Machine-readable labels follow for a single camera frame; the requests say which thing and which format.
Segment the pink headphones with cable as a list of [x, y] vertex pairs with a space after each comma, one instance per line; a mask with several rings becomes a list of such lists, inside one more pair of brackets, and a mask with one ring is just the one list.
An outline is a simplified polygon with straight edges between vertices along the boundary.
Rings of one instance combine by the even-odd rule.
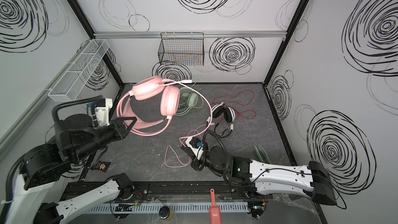
[[174, 170], [181, 170], [182, 168], [187, 169], [192, 159], [184, 157], [181, 161], [179, 158], [175, 159], [170, 156], [170, 160], [166, 155], [168, 151], [173, 152], [172, 145], [179, 143], [179, 147], [185, 147], [185, 141], [193, 136], [199, 137], [207, 127], [200, 126], [197, 131], [192, 131], [188, 135], [185, 132], [188, 128], [199, 121], [204, 120], [207, 116], [211, 116], [211, 109], [202, 109], [195, 111], [188, 117], [177, 118], [176, 116], [170, 116], [169, 114], [163, 116], [162, 110], [167, 105], [166, 98], [161, 97], [162, 93], [153, 96], [153, 99], [147, 98], [143, 101], [138, 100], [138, 96], [135, 93], [137, 85], [133, 86], [133, 89], [129, 91], [124, 98], [121, 99], [117, 114], [121, 117], [129, 117], [138, 115], [146, 121], [155, 121], [160, 119], [160, 124], [152, 126], [148, 130], [137, 129], [142, 124], [140, 120], [129, 133], [126, 140], [120, 145], [120, 151], [117, 151], [113, 156], [113, 161], [116, 163], [115, 167], [120, 170], [132, 170], [133, 168], [149, 168], [149, 167], [160, 167], [160, 168], [172, 168]]

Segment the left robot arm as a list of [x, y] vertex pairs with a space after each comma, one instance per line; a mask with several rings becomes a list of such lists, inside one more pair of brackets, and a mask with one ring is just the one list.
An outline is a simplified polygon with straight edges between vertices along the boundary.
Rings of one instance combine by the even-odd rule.
[[61, 120], [58, 111], [84, 103], [94, 104], [102, 96], [61, 103], [52, 110], [54, 137], [22, 155], [6, 179], [6, 199], [2, 224], [67, 224], [85, 211], [120, 197], [130, 198], [133, 184], [126, 174], [108, 178], [102, 185], [59, 203], [44, 204], [44, 198], [72, 165], [123, 140], [136, 123], [136, 117], [118, 117], [109, 125], [97, 127], [93, 115], [75, 114]]

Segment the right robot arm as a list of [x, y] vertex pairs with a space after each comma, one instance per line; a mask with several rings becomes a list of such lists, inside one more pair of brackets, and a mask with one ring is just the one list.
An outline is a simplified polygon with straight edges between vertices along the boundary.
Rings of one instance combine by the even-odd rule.
[[329, 171], [319, 162], [304, 166], [281, 166], [232, 156], [214, 131], [186, 137], [181, 145], [196, 171], [207, 168], [224, 182], [242, 189], [247, 197], [288, 194], [311, 199], [321, 205], [337, 206]]

